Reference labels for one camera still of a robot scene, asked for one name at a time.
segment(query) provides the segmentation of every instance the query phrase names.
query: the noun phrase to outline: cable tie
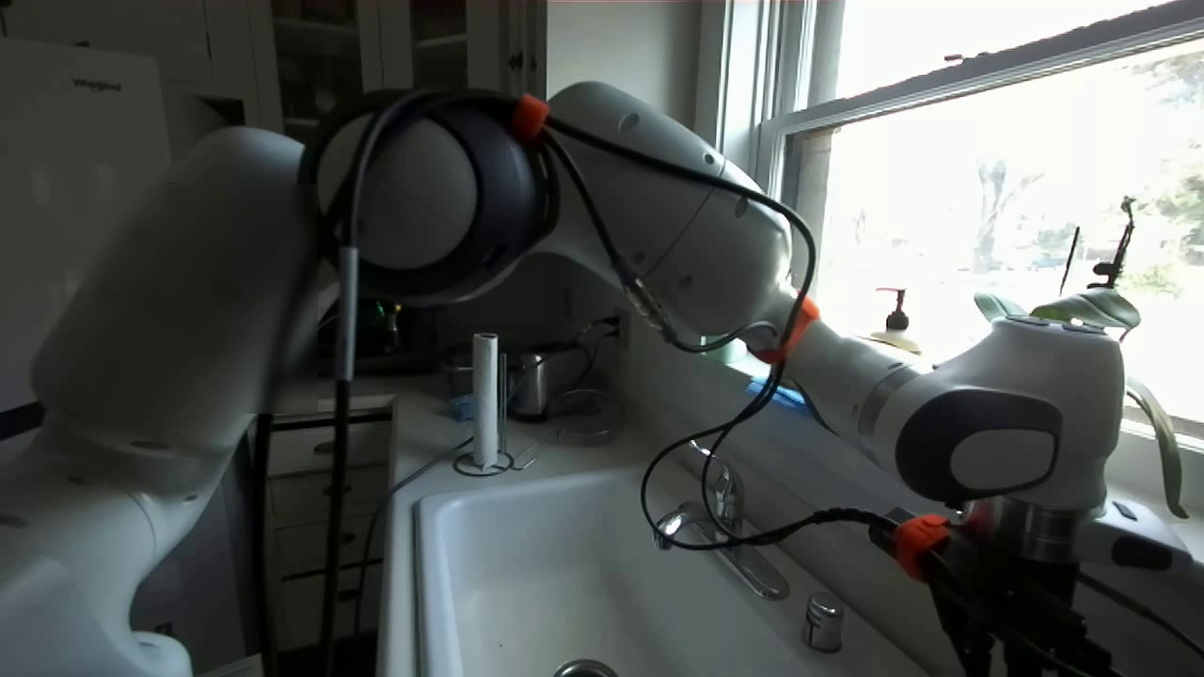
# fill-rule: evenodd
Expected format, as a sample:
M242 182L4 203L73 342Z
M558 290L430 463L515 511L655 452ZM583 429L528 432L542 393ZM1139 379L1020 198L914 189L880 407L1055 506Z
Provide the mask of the cable tie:
M554 115L548 100L523 93L513 111L513 130L520 134L520 144L530 145L547 130L548 115Z
M337 246L337 379L354 379L356 349L356 302L361 302L361 250L354 244Z
M921 559L948 541L948 517L946 516L914 516L894 526L890 541L894 541L890 555L899 559L899 567L912 580L927 581Z
M804 325L820 318L820 304L814 298L796 298L794 323L778 344L755 349L761 361L778 366L794 352Z

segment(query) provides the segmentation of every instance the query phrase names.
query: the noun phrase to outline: window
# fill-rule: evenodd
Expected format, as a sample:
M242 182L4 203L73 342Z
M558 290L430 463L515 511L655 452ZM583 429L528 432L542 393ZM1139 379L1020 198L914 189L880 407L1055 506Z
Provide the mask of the window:
M1124 358L1178 416L1204 421L1204 369L1190 369L1204 307L1201 3L776 9L776 48L794 58L762 58L786 67L755 171L778 171L818 224L818 298L839 332L880 332L889 290L908 290L912 337L951 358L988 332L973 292L1032 307L1097 277L1134 198L1116 290L1145 323Z

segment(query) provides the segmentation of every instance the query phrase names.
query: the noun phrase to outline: orange part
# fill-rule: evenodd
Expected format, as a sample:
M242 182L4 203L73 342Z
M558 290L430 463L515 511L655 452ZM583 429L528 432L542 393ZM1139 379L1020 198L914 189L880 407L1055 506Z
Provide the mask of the orange part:
M554 103L533 98L533 93L523 93L515 111L513 111L513 130L523 140L523 144L533 144L542 134L542 127L548 125L554 115Z
M814 325L818 318L820 318L820 304L814 298L803 298L786 337L778 344L755 349L755 358L768 366L786 361L796 337L804 333L804 325Z
M927 580L927 551L939 550L948 541L948 517L946 516L914 516L894 526L894 559L912 580Z

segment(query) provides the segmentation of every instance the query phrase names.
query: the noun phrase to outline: kitchen sink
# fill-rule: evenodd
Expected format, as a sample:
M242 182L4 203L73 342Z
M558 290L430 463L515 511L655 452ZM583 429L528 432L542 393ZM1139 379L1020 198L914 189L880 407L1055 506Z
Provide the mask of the kitchen sink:
M414 502L416 661L434 677L794 677L921 671L842 613L842 651L804 641L823 594L776 555L790 596L761 596L715 551L663 550L638 467L528 468Z

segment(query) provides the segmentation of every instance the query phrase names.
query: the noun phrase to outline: soap dispenser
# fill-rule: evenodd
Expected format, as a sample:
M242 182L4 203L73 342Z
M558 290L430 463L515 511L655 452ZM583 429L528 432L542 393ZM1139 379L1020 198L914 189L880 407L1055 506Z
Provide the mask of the soap dispenser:
M919 342L908 337L908 325L912 325L912 314L904 312L908 290L904 284L880 284L880 290L894 292L894 307L889 312L884 332L873 332L868 342L919 358L921 352Z

